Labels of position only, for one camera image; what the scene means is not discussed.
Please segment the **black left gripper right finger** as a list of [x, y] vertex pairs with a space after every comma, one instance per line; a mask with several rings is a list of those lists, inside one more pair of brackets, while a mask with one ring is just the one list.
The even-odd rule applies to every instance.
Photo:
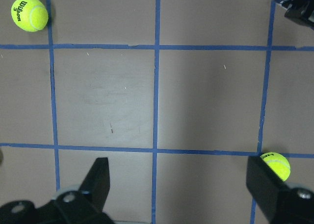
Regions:
[[246, 187], [270, 224], [314, 222], [314, 192], [282, 181], [259, 156], [248, 157]]

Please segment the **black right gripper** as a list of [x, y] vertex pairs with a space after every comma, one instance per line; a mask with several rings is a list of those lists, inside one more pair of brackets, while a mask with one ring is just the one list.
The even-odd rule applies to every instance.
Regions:
[[292, 22], [314, 29], [314, 0], [286, 0], [284, 17]]

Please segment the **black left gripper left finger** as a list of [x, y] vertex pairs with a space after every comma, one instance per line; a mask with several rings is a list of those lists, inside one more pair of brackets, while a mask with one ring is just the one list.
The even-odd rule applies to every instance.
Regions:
[[0, 207], [2, 224], [113, 224], [103, 212], [110, 190], [108, 158], [97, 158], [77, 190], [65, 191], [36, 208], [29, 200]]

